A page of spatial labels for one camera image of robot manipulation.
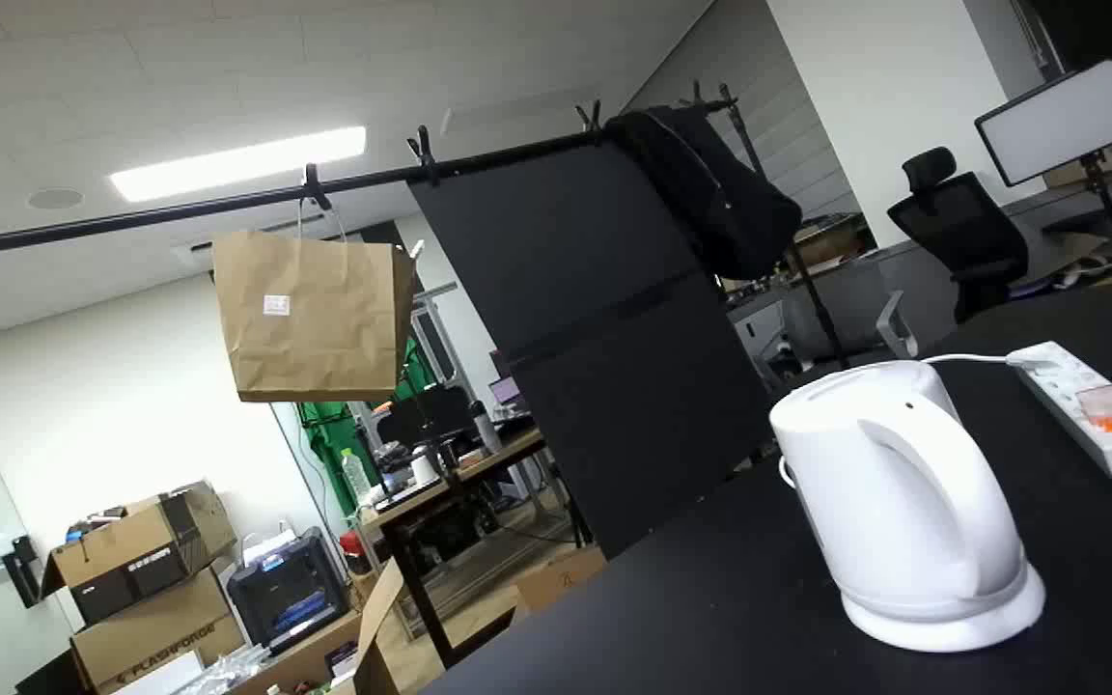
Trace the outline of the light panel on stand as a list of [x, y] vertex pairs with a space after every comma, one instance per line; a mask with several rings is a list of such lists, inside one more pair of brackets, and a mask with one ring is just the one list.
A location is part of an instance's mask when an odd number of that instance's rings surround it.
[[1007, 186], [1076, 161], [1112, 226], [1100, 162], [1112, 146], [1112, 62], [1069, 73], [979, 116], [975, 127]]

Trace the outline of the black 3d printer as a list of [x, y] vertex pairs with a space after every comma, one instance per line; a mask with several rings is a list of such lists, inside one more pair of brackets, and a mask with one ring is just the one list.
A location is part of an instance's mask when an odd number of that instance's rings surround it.
[[228, 595], [252, 646], [274, 655], [348, 614], [349, 603], [325, 554], [274, 554], [228, 580]]

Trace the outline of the black backdrop pole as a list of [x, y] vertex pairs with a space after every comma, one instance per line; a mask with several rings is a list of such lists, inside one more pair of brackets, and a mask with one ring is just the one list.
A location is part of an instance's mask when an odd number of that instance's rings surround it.
[[335, 180], [328, 181], [316, 180], [315, 183], [305, 181], [296, 186], [282, 186], [282, 188], [269, 189], [264, 192], [230, 195], [230, 197], [215, 198], [210, 201], [173, 203], [157, 209], [93, 217], [93, 219], [79, 220], [75, 224], [37, 226], [37, 228], [17, 230], [17, 232], [4, 232], [0, 234], [0, 252], [76, 240], [93, 235], [123, 232], [129, 229], [142, 228], [142, 226], [173, 224], [173, 221], [193, 219], [193, 217], [260, 208], [270, 206], [270, 203], [326, 199], [331, 193], [356, 192], [359, 189], [388, 183], [415, 183], [416, 181], [431, 183], [453, 176], [494, 170], [494, 168], [507, 166], [507, 163], [528, 161], [528, 159], [540, 157], [540, 155], [563, 153], [573, 147], [599, 143], [603, 141], [603, 136], [604, 132], [600, 130], [588, 130], [509, 147], [505, 150], [494, 151], [494, 153], [477, 153], [450, 159], [450, 161], [436, 161], [435, 155], [431, 153], [427, 128], [420, 126], [418, 136], [409, 140], [414, 145], [414, 151], [420, 155], [420, 163], [415, 163], [411, 167], [335, 178]]

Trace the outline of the black office chair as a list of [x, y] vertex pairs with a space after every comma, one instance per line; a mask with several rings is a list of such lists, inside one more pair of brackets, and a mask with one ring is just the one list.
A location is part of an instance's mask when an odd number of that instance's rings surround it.
[[902, 163], [909, 197], [887, 210], [892, 224], [949, 269], [957, 286], [959, 324], [1007, 302], [1010, 286], [1029, 268], [1016, 224], [989, 197], [975, 173], [959, 173], [946, 147]]

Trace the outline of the stack of cardboard boxes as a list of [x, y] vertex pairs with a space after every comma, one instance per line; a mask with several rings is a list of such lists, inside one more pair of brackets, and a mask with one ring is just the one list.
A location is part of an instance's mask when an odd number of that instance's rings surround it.
[[236, 542], [224, 503], [200, 480], [128, 503], [49, 552], [42, 594], [69, 590], [83, 620], [70, 646], [95, 695], [189, 653], [208, 667], [244, 647], [219, 580]]

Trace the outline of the plastic bottle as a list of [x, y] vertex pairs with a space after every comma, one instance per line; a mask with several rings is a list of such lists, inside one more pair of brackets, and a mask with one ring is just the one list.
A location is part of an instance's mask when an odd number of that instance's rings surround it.
[[342, 471], [349, 488], [351, 488], [354, 505], [357, 509], [363, 509], [363, 506], [370, 503], [374, 484], [368, 480], [363, 460], [354, 454], [351, 448], [342, 449]]

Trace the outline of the black bag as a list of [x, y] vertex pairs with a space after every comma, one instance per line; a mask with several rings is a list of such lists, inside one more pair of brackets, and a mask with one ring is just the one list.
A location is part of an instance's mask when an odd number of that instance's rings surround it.
[[800, 205], [729, 150], [698, 107], [657, 106], [615, 116], [604, 136], [649, 177], [685, 228], [707, 274], [764, 278], [800, 229]]

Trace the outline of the black backdrop board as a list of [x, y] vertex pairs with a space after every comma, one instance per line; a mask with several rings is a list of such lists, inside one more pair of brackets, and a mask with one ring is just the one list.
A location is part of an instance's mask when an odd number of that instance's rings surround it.
[[618, 147], [410, 190], [606, 557], [770, 440], [758, 370], [679, 221]]

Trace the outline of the white electric kettle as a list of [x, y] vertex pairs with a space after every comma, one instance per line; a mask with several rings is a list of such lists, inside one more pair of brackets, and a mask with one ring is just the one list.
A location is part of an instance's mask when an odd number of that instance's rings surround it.
[[902, 651], [983, 651], [1046, 592], [1007, 498], [932, 365], [825, 375], [770, 424], [848, 620]]

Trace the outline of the white power strip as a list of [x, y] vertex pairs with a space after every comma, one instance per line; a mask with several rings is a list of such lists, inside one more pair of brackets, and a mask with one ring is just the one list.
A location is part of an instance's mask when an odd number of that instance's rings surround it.
[[1112, 381], [1056, 342], [1007, 353], [1039, 403], [1112, 481]]

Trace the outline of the open cardboard box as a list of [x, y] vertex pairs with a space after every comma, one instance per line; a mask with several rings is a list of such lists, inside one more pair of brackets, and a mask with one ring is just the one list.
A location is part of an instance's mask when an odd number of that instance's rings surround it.
[[274, 686], [297, 695], [301, 683], [332, 686], [325, 695], [399, 695], [378, 636], [404, 588], [399, 563], [385, 563], [363, 613], [331, 622], [225, 695], [268, 695]]

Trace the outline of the brown paper bag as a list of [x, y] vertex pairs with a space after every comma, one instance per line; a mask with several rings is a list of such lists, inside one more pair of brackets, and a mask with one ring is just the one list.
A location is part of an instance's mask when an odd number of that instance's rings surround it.
[[234, 232], [214, 287], [244, 403], [379, 403], [401, 378], [415, 261], [401, 246]]

